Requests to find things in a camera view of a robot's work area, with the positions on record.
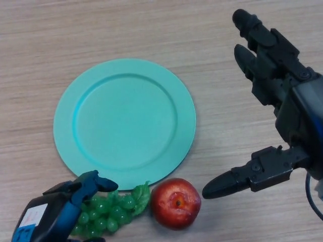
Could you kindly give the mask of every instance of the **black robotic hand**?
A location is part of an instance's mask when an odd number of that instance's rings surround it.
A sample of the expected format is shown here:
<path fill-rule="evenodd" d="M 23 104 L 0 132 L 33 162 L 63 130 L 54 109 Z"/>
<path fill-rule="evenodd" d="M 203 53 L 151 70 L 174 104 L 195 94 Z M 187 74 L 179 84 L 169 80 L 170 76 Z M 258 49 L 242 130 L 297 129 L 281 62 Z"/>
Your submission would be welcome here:
<path fill-rule="evenodd" d="M 293 169 L 305 168 L 314 179 L 323 179 L 323 77 L 298 60 L 299 51 L 276 29 L 266 29 L 256 15 L 239 9 L 233 22 L 248 48 L 236 45 L 234 56 L 252 93 L 262 105 L 272 105 L 276 128 L 290 146 L 268 147 L 251 155 L 244 166 L 210 181 L 206 199 L 251 188 L 268 188 L 289 180 Z"/>
<path fill-rule="evenodd" d="M 57 184 L 29 202 L 22 213 L 12 242 L 80 242 L 68 239 L 81 214 L 81 205 L 97 192 L 112 192 L 118 185 L 98 176 L 98 171 L 80 175 L 75 181 Z M 84 242 L 105 242 L 92 238 Z"/>

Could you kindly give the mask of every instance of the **turquoise plate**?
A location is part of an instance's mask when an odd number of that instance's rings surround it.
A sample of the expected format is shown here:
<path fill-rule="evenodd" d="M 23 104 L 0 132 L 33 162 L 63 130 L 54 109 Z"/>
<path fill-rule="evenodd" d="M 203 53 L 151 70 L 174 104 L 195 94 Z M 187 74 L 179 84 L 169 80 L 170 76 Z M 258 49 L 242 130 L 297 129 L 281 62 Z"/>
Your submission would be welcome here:
<path fill-rule="evenodd" d="M 193 100 L 169 70 L 116 59 L 82 73 L 62 95 L 53 121 L 60 157 L 77 176 L 99 175 L 130 190 L 170 174 L 195 134 Z"/>

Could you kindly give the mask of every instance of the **grapes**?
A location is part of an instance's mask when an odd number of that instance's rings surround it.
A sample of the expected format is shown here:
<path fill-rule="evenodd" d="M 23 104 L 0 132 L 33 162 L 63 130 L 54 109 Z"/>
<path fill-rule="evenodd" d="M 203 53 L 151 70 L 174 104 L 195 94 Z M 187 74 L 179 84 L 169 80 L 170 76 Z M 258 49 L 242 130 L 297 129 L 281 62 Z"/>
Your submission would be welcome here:
<path fill-rule="evenodd" d="M 99 202 L 97 202 L 96 204 L 96 210 L 99 214 L 104 214 L 104 213 L 108 213 L 110 210 L 110 207 L 108 206 L 108 204 L 106 203 L 105 200 L 101 200 Z"/>
<path fill-rule="evenodd" d="M 96 220 L 99 217 L 99 213 L 96 210 L 89 211 L 89 220 Z"/>
<path fill-rule="evenodd" d="M 79 224 L 86 224 L 89 221 L 89 215 L 86 212 L 82 212 L 78 222 Z"/>
<path fill-rule="evenodd" d="M 131 195 L 125 195 L 121 200 L 120 200 L 120 207 L 126 209 L 126 210 L 131 210 L 136 206 L 136 202 L 133 199 Z"/>
<path fill-rule="evenodd" d="M 115 219 L 119 225 L 124 225 L 128 221 L 127 212 L 119 206 L 114 206 L 111 208 L 110 216 Z"/>
<path fill-rule="evenodd" d="M 119 199 L 118 190 L 108 193 L 107 199 L 111 199 L 112 204 L 117 204 Z"/>
<path fill-rule="evenodd" d="M 111 217 L 106 221 L 106 228 L 109 232 L 114 233 L 118 230 L 118 223 Z"/>
<path fill-rule="evenodd" d="M 87 212 L 88 208 L 85 203 L 82 203 L 81 209 L 82 209 L 82 212 Z"/>
<path fill-rule="evenodd" d="M 87 227 L 85 235 L 87 238 L 101 237 L 102 231 L 96 229 L 95 226 L 91 224 Z"/>
<path fill-rule="evenodd" d="M 82 232 L 83 232 L 83 228 L 79 224 L 76 224 L 71 235 L 80 235 L 82 234 Z"/>
<path fill-rule="evenodd" d="M 90 200 L 90 206 L 95 208 L 99 202 L 101 202 L 102 198 L 99 195 L 94 195 Z"/>
<path fill-rule="evenodd" d="M 132 219 L 133 219 L 132 214 L 130 212 L 127 212 L 127 219 L 125 221 L 125 224 L 131 223 Z"/>
<path fill-rule="evenodd" d="M 104 218 L 99 218 L 94 222 L 95 228 L 97 230 L 104 230 L 106 229 L 106 220 Z"/>
<path fill-rule="evenodd" d="M 131 194 L 124 196 L 118 191 L 110 192 L 106 197 L 96 194 L 82 203 L 82 212 L 71 235 L 91 239 L 102 236 L 105 231 L 113 234 L 142 213 L 149 198 L 148 183 L 135 187 Z"/>

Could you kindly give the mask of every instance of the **wooden table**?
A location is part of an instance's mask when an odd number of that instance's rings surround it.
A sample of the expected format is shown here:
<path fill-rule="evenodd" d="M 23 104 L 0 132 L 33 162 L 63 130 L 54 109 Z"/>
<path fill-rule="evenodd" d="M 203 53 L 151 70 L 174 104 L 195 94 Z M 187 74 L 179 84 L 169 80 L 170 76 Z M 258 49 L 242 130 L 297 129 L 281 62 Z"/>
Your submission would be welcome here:
<path fill-rule="evenodd" d="M 252 152 L 284 144 L 272 107 L 251 94 L 233 48 L 245 44 L 232 22 L 238 8 L 277 28 L 306 66 L 323 72 L 321 0 L 2 0 L 0 2 L 0 241 L 10 241 L 30 199 L 69 179 L 52 137 L 58 100 L 83 71 L 137 57 L 169 68 L 187 85 L 197 110 L 189 156 L 171 175 L 201 193 L 213 177 Z M 258 193 L 203 200 L 196 222 L 173 232 L 142 216 L 109 241 L 321 241 L 309 207 L 305 171 Z"/>

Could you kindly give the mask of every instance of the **apple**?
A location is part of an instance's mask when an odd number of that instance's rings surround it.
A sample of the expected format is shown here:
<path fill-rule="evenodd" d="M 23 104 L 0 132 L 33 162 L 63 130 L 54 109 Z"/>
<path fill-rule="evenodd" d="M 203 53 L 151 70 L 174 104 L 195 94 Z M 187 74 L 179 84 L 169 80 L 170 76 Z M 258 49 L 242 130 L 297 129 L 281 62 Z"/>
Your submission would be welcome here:
<path fill-rule="evenodd" d="M 159 224 L 172 230 L 181 230 L 196 219 L 201 208 L 201 197 L 188 181 L 171 178 L 151 191 L 150 207 Z"/>

